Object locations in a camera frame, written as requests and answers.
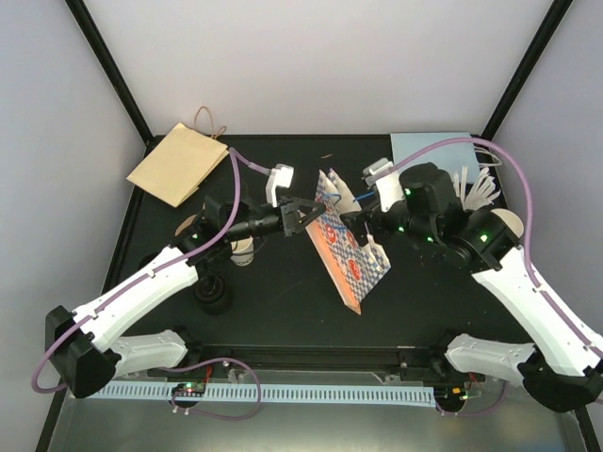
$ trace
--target tabletop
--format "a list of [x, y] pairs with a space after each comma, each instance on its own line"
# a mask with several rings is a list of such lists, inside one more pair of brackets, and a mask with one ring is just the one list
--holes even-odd
[[[353, 193], [367, 190], [362, 169], [391, 158], [389, 136], [221, 137], [255, 163], [295, 168], [286, 194], [313, 199], [318, 171], [333, 168]], [[240, 166], [243, 192], [265, 200], [266, 176]], [[204, 196], [234, 193], [229, 159], [178, 208], [144, 194], [124, 251], [120, 280], [141, 259], [161, 250], [184, 219], [197, 213]], [[418, 247], [405, 237], [385, 247], [391, 269], [362, 302], [362, 314], [346, 308], [307, 234], [273, 234], [249, 266], [232, 262], [215, 268], [233, 291], [232, 308], [205, 314], [185, 289], [143, 317], [128, 334], [148, 334], [183, 325], [206, 345], [321, 348], [428, 347], [446, 330], [488, 340], [530, 340], [503, 305], [461, 270], [432, 258], [434, 244]]]

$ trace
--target paper cup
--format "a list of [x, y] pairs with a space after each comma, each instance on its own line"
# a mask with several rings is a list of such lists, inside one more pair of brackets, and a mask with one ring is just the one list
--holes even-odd
[[238, 266], [248, 266], [253, 260], [253, 237], [238, 240], [230, 244], [233, 248], [231, 260]]

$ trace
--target checkered pattern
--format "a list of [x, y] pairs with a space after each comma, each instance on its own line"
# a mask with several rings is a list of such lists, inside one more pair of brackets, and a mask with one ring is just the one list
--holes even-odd
[[[358, 246], [353, 235], [348, 232], [337, 212], [335, 203], [337, 197], [324, 196], [326, 191], [325, 178], [321, 175], [318, 178], [318, 186], [316, 200], [322, 201], [327, 206], [327, 211], [321, 215], [316, 222], [325, 237], [327, 244], [333, 254], [335, 260], [339, 264], [339, 268], [346, 277], [346, 281], [350, 285], [350, 289], [356, 299], [360, 302], [367, 295], [379, 280], [383, 277], [390, 265], [383, 259], [382, 251], [371, 249], [373, 251], [373, 259]], [[330, 238], [335, 236], [335, 242], [332, 243]], [[360, 279], [354, 276], [354, 268], [360, 274]]]

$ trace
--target purple cable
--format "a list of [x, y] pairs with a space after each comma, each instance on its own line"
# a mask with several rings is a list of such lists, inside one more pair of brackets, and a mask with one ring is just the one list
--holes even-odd
[[481, 410], [480, 412], [445, 412], [444, 410], [442, 410], [442, 407], [440, 407], [440, 405], [437, 402], [435, 402], [435, 408], [439, 412], [441, 412], [443, 416], [455, 416], [455, 417], [484, 416], [486, 414], [490, 414], [491, 412], [495, 412], [500, 407], [500, 405], [502, 405], [502, 402], [507, 397], [508, 392], [509, 392], [509, 384], [507, 383], [507, 381], [503, 381], [502, 392], [500, 393], [500, 397], [498, 398], [496, 403], [493, 406], [491, 406], [490, 408], [486, 408], [485, 410]]
[[238, 151], [235, 148], [230, 148], [228, 150], [228, 152], [230, 154], [233, 153], [235, 155], [235, 157], [238, 158], [243, 165], [249, 167], [250, 169], [252, 169], [254, 171], [261, 172], [262, 174], [266, 174], [267, 176], [270, 176], [270, 170], [268, 168], [260, 167], [259, 165], [256, 165], [253, 162], [250, 162], [244, 156], [242, 156], [240, 153], [238, 153]]
[[[192, 409], [192, 408], [189, 408], [188, 411], [194, 412], [196, 414], [201, 414], [201, 415], [207, 416], [207, 417], [212, 417], [214, 419], [220, 419], [222, 421], [244, 421], [245, 419], [249, 419], [250, 417], [254, 416], [260, 410], [260, 407], [261, 407], [260, 402], [262, 401], [262, 386], [260, 385], [260, 380], [257, 377], [257, 375], [255, 374], [255, 372], [253, 372], [252, 369], [248, 365], [246, 365], [244, 362], [236, 360], [234, 358], [214, 358], [212, 360], [207, 360], [207, 361], [203, 361], [201, 363], [190, 365], [189, 367], [181, 367], [181, 368], [176, 368], [176, 369], [169, 369], [167, 367], [161, 367], [161, 370], [163, 370], [165, 372], [174, 372], [174, 373], [188, 372], [189, 370], [198, 369], [199, 367], [204, 367], [206, 365], [213, 364], [213, 363], [223, 363], [224, 361], [226, 361], [228, 363], [240, 365], [241, 367], [243, 367], [245, 370], [247, 370], [252, 375], [253, 380], [255, 381], [255, 387], [257, 388], [257, 399], [255, 400], [255, 404], [253, 405], [252, 410], [249, 411], [247, 414], [242, 414], [240, 416], [226, 416], [224, 414], [216, 414], [214, 412], [206, 412], [204, 410], [197, 410], [197, 409]], [[185, 412], [187, 409], [176, 406], [176, 397], [179, 396], [180, 394], [181, 393], [176, 393], [173, 395], [173, 397], [171, 398], [171, 405], [176, 410]]]
[[[526, 174], [521, 169], [519, 164], [515, 161], [515, 159], [512, 158], [511, 155], [507, 151], [502, 149], [497, 144], [493, 143], [492, 141], [488, 141], [487, 139], [473, 138], [473, 137], [458, 137], [458, 138], [444, 139], [442, 141], [438, 141], [437, 143], [433, 143], [432, 145], [427, 146], [426, 148], [423, 148], [420, 151], [417, 151], [416, 153], [414, 153], [412, 155], [409, 155], [408, 157], [403, 159], [401, 162], [394, 165], [392, 168], [386, 169], [385, 171], [378, 173], [377, 175], [373, 176], [372, 178], [367, 178], [367, 182], [369, 184], [374, 184], [375, 181], [377, 181], [378, 179], [381, 179], [382, 177], [385, 177], [385, 176], [391, 174], [392, 172], [399, 170], [403, 166], [412, 162], [416, 158], [419, 158], [421, 155], [428, 153], [429, 151], [433, 151], [434, 149], [438, 149], [443, 146], [448, 146], [449, 144], [457, 144], [457, 143], [473, 143], [473, 144], [477, 144], [480, 146], [484, 146], [486, 148], [490, 148], [491, 150], [496, 151], [500, 155], [504, 156], [509, 161], [509, 163], [511, 163], [511, 166], [513, 166], [513, 168], [515, 169], [515, 172], [519, 176], [519, 179], [521, 180], [521, 184], [523, 185], [524, 191], [526, 193], [527, 214], [526, 214], [526, 234], [524, 237], [524, 261], [525, 261], [525, 266], [526, 266], [526, 272], [528, 273], [528, 276], [529, 276], [530, 280], [532, 281], [532, 283], [537, 288], [540, 287], [541, 283], [540, 283], [540, 281], [538, 281], [538, 278], [536, 278], [536, 273], [534, 272], [534, 268], [531, 264], [531, 226], [532, 226], [532, 218], [533, 218], [533, 202], [532, 202], [530, 184], [528, 183], [528, 178], [526, 177]], [[567, 327], [577, 336], [577, 338], [580, 341], [582, 341], [582, 343], [585, 346], [589, 347], [592, 351], [594, 351], [595, 354], [599, 358], [603, 359], [603, 350], [601, 350], [598, 347], [593, 346], [593, 341], [590, 341], [588, 339], [588, 337], [586, 337], [586, 335], [584, 335], [584, 333], [581, 331], [581, 329], [578, 328], [578, 326], [574, 324], [574, 322], [567, 316], [567, 314], [562, 310], [562, 308], [559, 307], [559, 305], [547, 293], [547, 291], [541, 290], [540, 294], [544, 297], [544, 299], [546, 300], [548, 305], [551, 307], [551, 309], [553, 311], [555, 311], [555, 313], [563, 320], [565, 325], [567, 325]]]
[[[241, 195], [241, 180], [240, 180], [240, 174], [238, 172], [238, 164], [236, 163], [236, 156], [234, 154], [232, 154], [232, 153], [230, 154], [230, 160], [231, 160], [231, 163], [233, 164], [233, 174], [235, 176], [235, 201], [234, 201], [234, 205], [233, 205], [233, 211], [231, 212], [230, 217], [226, 221], [226, 224], [224, 224], [224, 227], [211, 240], [209, 240], [206, 243], [202, 244], [196, 250], [188, 252], [187, 254], [179, 256], [179, 257], [177, 257], [175, 259], [172, 259], [172, 260], [166, 262], [165, 264], [162, 264], [162, 265], [157, 266], [156, 268], [154, 268], [154, 272], [155, 273], [157, 273], [157, 272], [159, 272], [159, 271], [161, 271], [161, 270], [163, 270], [163, 269], [165, 269], [165, 268], [167, 268], [169, 266], [173, 266], [174, 264], [182, 262], [182, 261], [184, 261], [184, 260], [186, 260], [186, 259], [188, 259], [188, 258], [190, 258], [192, 256], [195, 256], [195, 255], [199, 254], [200, 252], [204, 252], [209, 247], [211, 247], [216, 242], [218, 242], [221, 238], [223, 238], [224, 235], [228, 232], [228, 230], [230, 229], [230, 227], [235, 222], [236, 212], [238, 211], [238, 204], [239, 204], [240, 195]], [[98, 308], [96, 308], [94, 310], [94, 312], [96, 314], [99, 314], [109, 304], [111, 304], [113, 301], [115, 301], [116, 299], [118, 299], [119, 297], [121, 297], [123, 294], [125, 294], [128, 290], [130, 290], [135, 285], [137, 285], [139, 283], [142, 283], [147, 278], [149, 278], [149, 275], [147, 273], [145, 273], [143, 275], [140, 275], [138, 278], [136, 278], [135, 280], [133, 280], [132, 282], [128, 283], [127, 285], [125, 285], [124, 287], [122, 287], [120, 290], [118, 290], [111, 297], [107, 298], [102, 304], [100, 304], [98, 306]], [[84, 325], [86, 322], [88, 322], [91, 318], [92, 317], [89, 316], [89, 315], [87, 315], [86, 317], [82, 318], [79, 322], [75, 323], [72, 327], [70, 327], [63, 334], [61, 334], [58, 337], [58, 339], [51, 346], [48, 347], [48, 349], [44, 353], [44, 356], [42, 357], [40, 363], [36, 367], [36, 370], [34, 370], [34, 373], [31, 376], [31, 388], [35, 392], [40, 393], [40, 394], [50, 394], [50, 393], [55, 393], [57, 391], [62, 391], [63, 389], [65, 389], [67, 387], [67, 385], [63, 383], [63, 384], [59, 384], [58, 386], [55, 386], [54, 388], [41, 388], [39, 386], [39, 384], [38, 384], [38, 378], [40, 377], [41, 370], [44, 368], [44, 365], [48, 362], [48, 360], [53, 355], [53, 353], [55, 353], [55, 351], [57, 351], [57, 349], [74, 332], [76, 332], [77, 330], [79, 330], [82, 327], [82, 325]]]

